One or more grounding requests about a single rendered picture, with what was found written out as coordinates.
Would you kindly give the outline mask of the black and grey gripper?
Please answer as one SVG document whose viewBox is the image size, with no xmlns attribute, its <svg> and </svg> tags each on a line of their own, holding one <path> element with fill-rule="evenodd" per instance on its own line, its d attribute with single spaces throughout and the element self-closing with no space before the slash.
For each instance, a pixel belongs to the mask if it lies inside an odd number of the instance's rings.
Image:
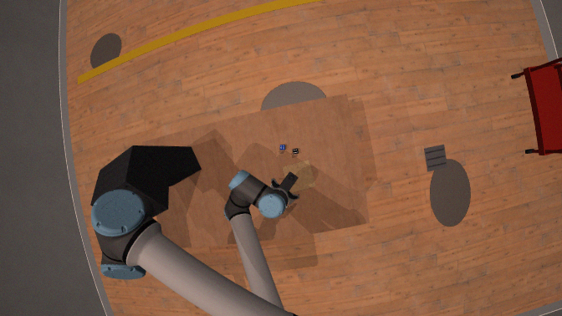
<svg viewBox="0 0 562 316">
<path fill-rule="evenodd" d="M 270 187 L 271 187 L 272 189 L 273 189 L 274 187 L 276 187 L 276 188 L 279 187 L 279 184 L 277 183 L 277 181 L 276 181 L 275 179 L 272 178 L 271 182 L 272 182 L 272 184 L 271 184 Z M 288 205 L 291 205 L 291 204 L 294 202 L 295 199 L 299 199 L 299 195 L 296 195 L 296 194 L 294 194 L 294 193 L 292 193 L 292 192 L 290 192 L 290 191 L 288 192 L 288 196 L 289 196 L 289 203 L 288 203 Z"/>
</svg>

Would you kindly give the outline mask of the tan mat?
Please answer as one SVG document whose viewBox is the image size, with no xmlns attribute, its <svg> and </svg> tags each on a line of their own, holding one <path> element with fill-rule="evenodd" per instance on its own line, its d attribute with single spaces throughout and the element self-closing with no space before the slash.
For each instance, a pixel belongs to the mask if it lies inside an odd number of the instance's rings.
<svg viewBox="0 0 562 316">
<path fill-rule="evenodd" d="M 311 187 L 316 186 L 314 181 L 313 172 L 309 160 L 300 161 L 292 165 L 283 166 L 284 177 L 287 176 L 289 172 L 292 172 L 298 177 L 298 180 L 294 183 L 290 192 L 302 191 Z"/>
</svg>

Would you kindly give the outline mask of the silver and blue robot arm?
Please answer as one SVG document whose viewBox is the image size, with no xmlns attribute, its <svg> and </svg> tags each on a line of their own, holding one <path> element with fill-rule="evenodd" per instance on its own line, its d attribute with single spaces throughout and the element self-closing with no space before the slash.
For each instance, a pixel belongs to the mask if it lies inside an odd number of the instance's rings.
<svg viewBox="0 0 562 316">
<path fill-rule="evenodd" d="M 284 310 L 249 211 L 253 204 L 263 216 L 279 217 L 288 207 L 288 192 L 297 179 L 289 172 L 272 189 L 240 170 L 228 185 L 232 191 L 224 215 L 232 226 L 252 292 L 164 236 L 161 224 L 152 218 L 151 202 L 125 189 L 106 192 L 91 210 L 102 251 L 100 271 L 115 279 L 143 278 L 148 272 L 211 316 L 298 316 Z"/>
</svg>

